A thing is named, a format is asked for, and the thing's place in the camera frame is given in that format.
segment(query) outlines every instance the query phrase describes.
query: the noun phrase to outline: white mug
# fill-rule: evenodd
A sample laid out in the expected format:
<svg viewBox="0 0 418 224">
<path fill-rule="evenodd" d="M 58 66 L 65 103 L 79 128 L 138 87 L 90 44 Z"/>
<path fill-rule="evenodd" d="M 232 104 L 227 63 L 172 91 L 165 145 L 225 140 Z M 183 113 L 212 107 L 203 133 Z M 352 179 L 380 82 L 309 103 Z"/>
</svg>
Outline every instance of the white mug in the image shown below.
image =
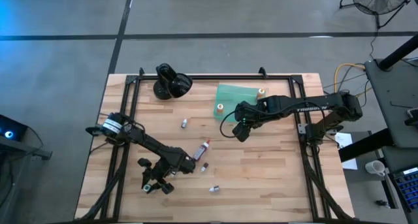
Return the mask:
<svg viewBox="0 0 418 224">
<path fill-rule="evenodd" d="M 367 163 L 365 167 L 370 174 L 377 174 L 379 176 L 385 175 L 385 165 L 378 160 Z"/>
</svg>

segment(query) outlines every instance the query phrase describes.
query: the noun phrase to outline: green cloth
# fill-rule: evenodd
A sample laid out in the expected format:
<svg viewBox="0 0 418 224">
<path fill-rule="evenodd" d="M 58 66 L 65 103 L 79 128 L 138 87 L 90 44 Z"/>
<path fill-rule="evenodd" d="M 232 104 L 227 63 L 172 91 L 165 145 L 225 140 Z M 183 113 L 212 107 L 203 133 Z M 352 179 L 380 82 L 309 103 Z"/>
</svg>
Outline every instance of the green cloth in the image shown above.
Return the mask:
<svg viewBox="0 0 418 224">
<path fill-rule="evenodd" d="M 225 84 L 220 84 L 217 87 L 216 99 L 214 106 L 214 116 L 217 120 L 223 120 L 223 118 L 235 110 L 235 107 L 238 103 L 246 101 L 249 104 L 257 103 L 257 88 L 244 88 L 238 86 L 229 86 Z M 223 105 L 223 113 L 218 114 L 216 111 L 218 104 Z M 236 122 L 234 114 L 228 116 L 225 120 L 227 122 Z"/>
</svg>

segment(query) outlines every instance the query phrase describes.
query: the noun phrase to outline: wooden table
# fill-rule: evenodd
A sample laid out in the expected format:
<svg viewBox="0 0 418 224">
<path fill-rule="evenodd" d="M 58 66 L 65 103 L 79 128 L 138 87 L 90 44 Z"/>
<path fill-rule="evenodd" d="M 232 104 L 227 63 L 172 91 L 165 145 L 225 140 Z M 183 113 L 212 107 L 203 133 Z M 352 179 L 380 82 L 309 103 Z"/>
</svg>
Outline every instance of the wooden table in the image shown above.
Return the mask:
<svg viewBox="0 0 418 224">
<path fill-rule="evenodd" d="M 318 74 L 302 76 L 307 96 L 323 94 Z M 102 113 L 120 110 L 125 77 L 125 74 L 109 76 Z M 312 220 L 294 116 L 253 130 L 244 143 L 224 138 L 219 133 L 220 122 L 214 119 L 212 113 L 218 84 L 265 88 L 267 95 L 289 95 L 289 84 L 283 80 L 198 80 L 183 97 L 161 101 L 153 94 L 153 81 L 141 81 L 135 120 L 145 126 L 147 134 L 168 146 L 181 147 L 190 155 L 207 138 L 211 142 L 208 151 L 197 163 L 195 173 L 167 177 L 167 182 L 175 187 L 169 195 L 161 190 L 147 195 L 141 190 L 143 168 L 137 164 L 138 159 L 144 157 L 154 163 L 159 158 L 147 149 L 132 144 L 119 221 Z M 320 112 L 312 112 L 311 117 L 313 122 L 317 122 L 322 116 Z M 180 125 L 185 118 L 188 124 L 182 129 Z M 224 132 L 232 134 L 232 128 L 233 124 L 226 123 Z M 92 148 L 104 140 L 101 136 L 95 138 Z M 102 193 L 111 151 L 111 145 L 107 145 L 90 155 L 76 217 L 83 216 Z M 344 211 L 353 216 L 346 179 L 334 143 L 321 145 L 320 160 L 327 189 Z M 209 167 L 200 173 L 205 162 L 209 163 Z M 210 193 L 209 188 L 215 185 L 220 186 L 220 192 Z M 320 198 L 318 192 L 315 193 L 321 214 Z"/>
</svg>

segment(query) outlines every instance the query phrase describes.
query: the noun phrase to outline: white paper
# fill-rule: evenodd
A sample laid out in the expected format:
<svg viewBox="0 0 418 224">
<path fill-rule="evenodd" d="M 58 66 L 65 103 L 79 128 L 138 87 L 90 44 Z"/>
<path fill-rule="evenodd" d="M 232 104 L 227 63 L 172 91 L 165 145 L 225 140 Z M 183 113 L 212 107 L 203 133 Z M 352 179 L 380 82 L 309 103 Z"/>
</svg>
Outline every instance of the white paper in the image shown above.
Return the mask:
<svg viewBox="0 0 418 224">
<path fill-rule="evenodd" d="M 349 133 L 336 133 L 335 141 L 337 141 L 340 144 L 340 149 L 353 143 L 353 140 L 351 139 L 351 134 Z M 349 161 L 342 163 L 342 168 L 357 170 L 357 162 L 355 159 L 350 159 Z"/>
</svg>

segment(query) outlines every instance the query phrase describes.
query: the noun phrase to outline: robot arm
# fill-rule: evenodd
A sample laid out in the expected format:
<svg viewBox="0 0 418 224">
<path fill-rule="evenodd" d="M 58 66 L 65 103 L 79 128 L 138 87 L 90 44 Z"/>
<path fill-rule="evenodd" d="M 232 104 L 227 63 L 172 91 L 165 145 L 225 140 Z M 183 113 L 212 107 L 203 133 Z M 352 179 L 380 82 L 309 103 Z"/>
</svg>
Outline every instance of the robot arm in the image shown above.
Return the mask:
<svg viewBox="0 0 418 224">
<path fill-rule="evenodd" d="M 346 92 L 333 93 L 326 96 L 290 98 L 273 95 L 259 99 L 251 105 L 243 101 L 235 108 L 235 120 L 238 125 L 233 129 L 234 136 L 241 142 L 249 137 L 252 129 L 264 123 L 280 120 L 295 112 L 311 112 L 332 110 L 318 123 L 305 126 L 306 140 L 309 143 L 322 143 L 326 131 L 343 121 L 356 121 L 362 116 L 362 110 L 356 96 Z"/>
<path fill-rule="evenodd" d="M 123 145 L 126 142 L 140 144 L 160 156 L 160 160 L 156 162 L 153 168 L 149 160 L 144 158 L 138 160 L 138 164 L 146 168 L 142 173 L 142 188 L 147 193 L 161 188 L 165 194 L 169 194 L 174 190 L 174 187 L 168 184 L 164 177 L 172 172 L 188 174 L 195 169 L 194 160 L 183 149 L 160 143 L 150 135 L 147 135 L 145 128 L 141 124 L 123 114 L 111 113 L 102 125 L 87 128 L 86 131 L 93 136 L 98 134 L 105 135 L 107 137 L 106 141 L 115 146 Z M 148 185 L 150 180 L 156 180 L 157 182 L 153 185 Z"/>
</svg>

